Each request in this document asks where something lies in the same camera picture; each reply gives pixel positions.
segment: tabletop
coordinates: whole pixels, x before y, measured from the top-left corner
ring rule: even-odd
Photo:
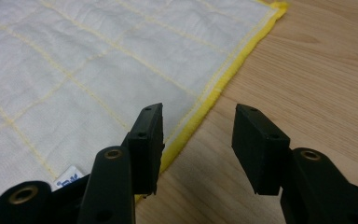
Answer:
[[[319,150],[358,186],[358,1],[293,0],[183,151],[138,202],[137,223],[284,223],[231,148],[236,104],[261,110],[290,148]]]

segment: yellow trim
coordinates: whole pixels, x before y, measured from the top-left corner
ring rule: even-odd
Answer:
[[[256,44],[263,39],[272,27],[286,11],[288,4],[285,2],[273,2],[268,5],[271,8],[277,8],[275,14],[267,21],[266,25],[249,41],[249,43],[242,49],[238,57],[234,60],[228,70],[223,74],[215,84],[208,98],[199,108],[199,110],[193,115],[193,117],[187,122],[183,130],[173,140],[170,147],[164,150],[161,158],[160,173],[164,172],[168,166],[173,162],[179,152],[185,147],[187,141],[190,139],[192,134],[197,130],[201,124],[203,118],[206,116],[208,111],[214,106],[217,98],[220,96],[221,90],[225,88],[232,77],[237,73],[238,69],[242,66],[243,62],[251,51],[255,48]],[[138,201],[141,197],[137,195],[135,200]]]

